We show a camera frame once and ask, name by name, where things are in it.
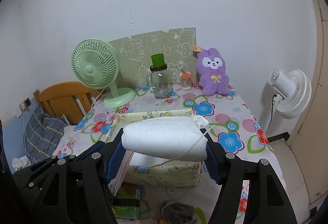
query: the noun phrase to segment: green fan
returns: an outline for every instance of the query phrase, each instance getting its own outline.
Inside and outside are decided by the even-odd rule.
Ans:
[[[75,76],[87,87],[110,88],[104,96],[106,108],[117,108],[130,102],[136,93],[131,88],[117,88],[115,80],[119,71],[118,59],[110,43],[88,39],[78,44],[71,58]]]

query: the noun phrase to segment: fabric storage basket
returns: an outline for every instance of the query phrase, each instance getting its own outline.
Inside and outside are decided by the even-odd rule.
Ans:
[[[119,114],[106,135],[106,142],[114,140],[116,134],[125,125],[144,119],[161,116],[193,116],[192,109],[171,111],[151,111]],[[141,154],[134,154],[124,177],[124,182],[133,184],[151,184],[153,186],[185,187],[194,186],[199,181],[201,162],[171,161],[162,166],[148,169],[145,158],[156,159]]]

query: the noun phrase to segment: floor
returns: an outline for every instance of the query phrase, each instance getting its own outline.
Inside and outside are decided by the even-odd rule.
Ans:
[[[297,223],[301,224],[310,215],[309,195],[301,169],[284,139],[271,142],[270,145],[280,164]]]

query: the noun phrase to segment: metal rivet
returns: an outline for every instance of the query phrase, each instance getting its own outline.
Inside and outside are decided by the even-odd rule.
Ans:
[[[265,166],[269,164],[268,160],[266,160],[265,158],[261,159],[261,163]]]
[[[230,160],[234,159],[235,158],[235,154],[234,153],[227,153],[226,154],[226,157]]]
[[[96,160],[96,159],[98,159],[98,158],[100,158],[100,153],[93,153],[92,155],[91,155],[91,157],[94,159],[94,160]]]
[[[57,164],[58,165],[63,165],[63,164],[65,164],[65,162],[66,162],[66,160],[61,158],[60,160],[57,161]]]

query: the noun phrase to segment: electric fan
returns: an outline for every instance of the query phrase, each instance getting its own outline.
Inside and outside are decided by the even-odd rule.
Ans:
[[[269,77],[269,84],[278,92],[273,99],[272,114],[265,125],[268,128],[274,112],[286,119],[300,115],[309,104],[312,87],[308,77],[301,70],[294,70],[284,74],[283,70],[274,70]]]
[[[136,93],[131,88],[117,88],[115,79],[119,71],[114,47],[97,39],[79,43],[71,57],[72,69],[82,84],[93,89],[110,87],[104,96],[106,108],[117,108],[130,102]]]

